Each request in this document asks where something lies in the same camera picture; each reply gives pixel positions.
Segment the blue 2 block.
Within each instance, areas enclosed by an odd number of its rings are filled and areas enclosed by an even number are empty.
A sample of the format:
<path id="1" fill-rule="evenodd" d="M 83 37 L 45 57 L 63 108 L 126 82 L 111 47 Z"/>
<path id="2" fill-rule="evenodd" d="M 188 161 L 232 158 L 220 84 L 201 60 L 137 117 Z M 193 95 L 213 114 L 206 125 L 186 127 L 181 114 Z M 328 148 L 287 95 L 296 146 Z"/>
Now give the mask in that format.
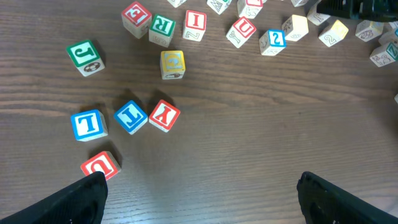
<path id="1" fill-rule="evenodd" d="M 286 48 L 285 34 L 282 30 L 270 29 L 259 39 L 260 54 L 276 56 Z"/>

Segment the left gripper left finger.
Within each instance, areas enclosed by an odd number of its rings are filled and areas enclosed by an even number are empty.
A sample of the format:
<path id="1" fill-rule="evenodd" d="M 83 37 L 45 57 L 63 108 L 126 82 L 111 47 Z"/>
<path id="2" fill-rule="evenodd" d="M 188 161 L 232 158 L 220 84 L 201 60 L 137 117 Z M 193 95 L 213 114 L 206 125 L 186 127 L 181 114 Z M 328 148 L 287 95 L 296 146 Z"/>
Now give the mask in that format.
<path id="1" fill-rule="evenodd" d="M 108 186 L 102 172 L 94 172 L 45 199 L 1 220 L 1 224 L 99 224 Z"/>

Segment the red I block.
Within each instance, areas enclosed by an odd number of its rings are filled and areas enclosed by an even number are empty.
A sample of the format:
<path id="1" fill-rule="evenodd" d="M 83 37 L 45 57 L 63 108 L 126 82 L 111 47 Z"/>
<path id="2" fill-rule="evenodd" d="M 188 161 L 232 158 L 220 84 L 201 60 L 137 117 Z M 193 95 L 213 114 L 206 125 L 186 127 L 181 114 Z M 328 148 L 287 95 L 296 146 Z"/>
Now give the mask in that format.
<path id="1" fill-rule="evenodd" d="M 206 19 L 207 16 L 203 12 L 187 10 L 182 37 L 187 40 L 200 42 L 206 31 Z"/>

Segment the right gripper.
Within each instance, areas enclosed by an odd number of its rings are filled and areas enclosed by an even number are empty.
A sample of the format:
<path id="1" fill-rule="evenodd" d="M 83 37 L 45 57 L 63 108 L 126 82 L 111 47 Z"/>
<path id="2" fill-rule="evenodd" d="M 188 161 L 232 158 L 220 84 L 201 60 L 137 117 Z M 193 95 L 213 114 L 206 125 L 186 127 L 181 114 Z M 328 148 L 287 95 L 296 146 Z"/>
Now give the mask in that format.
<path id="1" fill-rule="evenodd" d="M 397 21 L 397 0 L 322 0 L 316 10 L 320 14 L 345 19 Z"/>

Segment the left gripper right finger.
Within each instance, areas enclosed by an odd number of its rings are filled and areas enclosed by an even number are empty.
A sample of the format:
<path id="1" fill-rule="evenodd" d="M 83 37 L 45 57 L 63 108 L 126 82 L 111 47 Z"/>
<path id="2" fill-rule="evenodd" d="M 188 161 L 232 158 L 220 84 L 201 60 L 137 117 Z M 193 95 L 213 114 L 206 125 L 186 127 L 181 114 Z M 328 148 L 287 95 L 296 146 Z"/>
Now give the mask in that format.
<path id="1" fill-rule="evenodd" d="M 397 217 L 309 171 L 302 173 L 297 191 L 307 224 L 397 224 Z"/>

